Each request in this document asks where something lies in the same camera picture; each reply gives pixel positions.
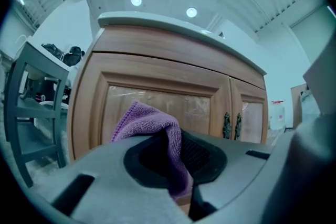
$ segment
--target floor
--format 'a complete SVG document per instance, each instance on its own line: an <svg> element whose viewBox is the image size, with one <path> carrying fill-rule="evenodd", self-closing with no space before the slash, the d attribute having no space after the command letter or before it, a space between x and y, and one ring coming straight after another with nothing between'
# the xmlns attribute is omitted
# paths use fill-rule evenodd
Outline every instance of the floor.
<svg viewBox="0 0 336 224"><path fill-rule="evenodd" d="M68 141L67 141L67 132L66 132L66 119L67 114L66 111L62 113L61 116L61 141L62 147L64 150L64 155L66 157L66 162L69 164L69 154L68 154ZM51 133L51 124L50 122L40 121L38 122L39 129L45 134L50 135ZM272 131L268 130L268 138L267 145L274 146L278 141L279 137L284 133L285 129ZM10 147L10 143L6 141L5 138L5 129L4 129L4 118L3 118L3 105L0 103L0 149L5 156L14 176L17 180L24 184L24 181L17 169L14 156L12 153L12 149ZM47 156L41 159L28 162L27 169L32 177L34 182L33 188L38 188L43 181L46 180L46 177L54 173L58 170L58 165L56 162L56 158L54 156Z"/></svg>

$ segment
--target cabinet handle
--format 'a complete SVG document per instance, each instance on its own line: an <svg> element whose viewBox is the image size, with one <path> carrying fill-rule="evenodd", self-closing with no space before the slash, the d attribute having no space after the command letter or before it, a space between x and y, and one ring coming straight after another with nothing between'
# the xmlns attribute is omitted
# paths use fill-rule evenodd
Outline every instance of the cabinet handle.
<svg viewBox="0 0 336 224"><path fill-rule="evenodd" d="M235 140L239 140L240 139L240 132L241 132L241 130L242 130L242 117L241 117L241 114L240 113L238 113L238 115L237 115L237 124L236 124L236 128L235 128Z"/></svg>
<svg viewBox="0 0 336 224"><path fill-rule="evenodd" d="M231 134L230 114L226 112L224 116L223 138L230 139L230 134Z"/></svg>

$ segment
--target purple cloth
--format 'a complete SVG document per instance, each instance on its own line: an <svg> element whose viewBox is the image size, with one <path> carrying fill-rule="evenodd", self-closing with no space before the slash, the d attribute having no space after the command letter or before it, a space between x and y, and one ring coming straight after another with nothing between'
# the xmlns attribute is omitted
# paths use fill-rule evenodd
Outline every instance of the purple cloth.
<svg viewBox="0 0 336 224"><path fill-rule="evenodd" d="M167 155L173 182L170 194L181 197L191 191L192 178L181 161L181 128L176 118L149 105L134 102L128 109L112 136L111 141L132 137L137 134L152 134L165 129L168 137Z"/></svg>

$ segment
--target wooden cabinet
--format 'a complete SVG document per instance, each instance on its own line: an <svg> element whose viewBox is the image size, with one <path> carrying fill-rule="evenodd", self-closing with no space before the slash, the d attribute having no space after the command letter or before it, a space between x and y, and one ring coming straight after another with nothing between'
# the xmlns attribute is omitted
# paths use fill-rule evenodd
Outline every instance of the wooden cabinet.
<svg viewBox="0 0 336 224"><path fill-rule="evenodd" d="M268 129L266 91L230 78L232 95L231 139L265 144Z"/></svg>
<svg viewBox="0 0 336 224"><path fill-rule="evenodd" d="M197 39L151 27L106 26L87 51L70 96L70 158L109 143L133 101L174 116L185 130L219 139L226 115L234 139L240 114L240 140L264 143L264 89L254 68Z"/></svg>

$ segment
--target wooden cabinet door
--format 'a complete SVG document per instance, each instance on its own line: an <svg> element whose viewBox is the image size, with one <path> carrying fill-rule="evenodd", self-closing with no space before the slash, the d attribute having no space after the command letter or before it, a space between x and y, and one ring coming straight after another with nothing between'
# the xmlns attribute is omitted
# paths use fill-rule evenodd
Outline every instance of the wooden cabinet door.
<svg viewBox="0 0 336 224"><path fill-rule="evenodd" d="M229 77L207 69L136 55L93 53L71 94L70 158L109 143L133 101L174 116L181 128L223 138L231 114Z"/></svg>
<svg viewBox="0 0 336 224"><path fill-rule="evenodd" d="M231 139L265 144L268 130L266 91L234 78L230 78L230 87Z"/></svg>

